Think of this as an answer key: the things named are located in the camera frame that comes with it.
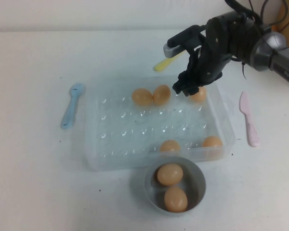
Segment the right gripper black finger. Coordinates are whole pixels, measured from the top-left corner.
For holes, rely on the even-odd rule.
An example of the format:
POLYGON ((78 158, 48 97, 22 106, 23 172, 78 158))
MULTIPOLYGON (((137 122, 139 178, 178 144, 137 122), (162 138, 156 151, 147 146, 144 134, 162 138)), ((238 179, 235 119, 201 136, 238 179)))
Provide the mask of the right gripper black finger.
POLYGON ((176 94, 183 93, 183 86, 185 84, 188 85, 197 85, 198 86, 198 78, 197 78, 197 68, 196 66, 188 66, 185 71, 178 75, 178 80, 173 85, 173 90, 176 94))
POLYGON ((188 96, 192 96, 192 95, 195 95, 199 92, 199 86, 197 85, 188 85, 188 84, 185 84, 183 86, 183 93, 186 97, 188 96))

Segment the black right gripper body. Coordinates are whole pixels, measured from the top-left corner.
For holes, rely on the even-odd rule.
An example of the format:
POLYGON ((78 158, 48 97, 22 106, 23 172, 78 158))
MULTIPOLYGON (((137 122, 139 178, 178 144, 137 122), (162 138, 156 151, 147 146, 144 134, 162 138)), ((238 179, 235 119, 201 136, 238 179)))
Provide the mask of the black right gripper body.
POLYGON ((234 56, 250 65, 252 51, 263 36, 263 24, 235 11, 210 19, 198 27, 205 31, 197 57, 197 85, 206 86, 222 76, 222 70, 234 56))

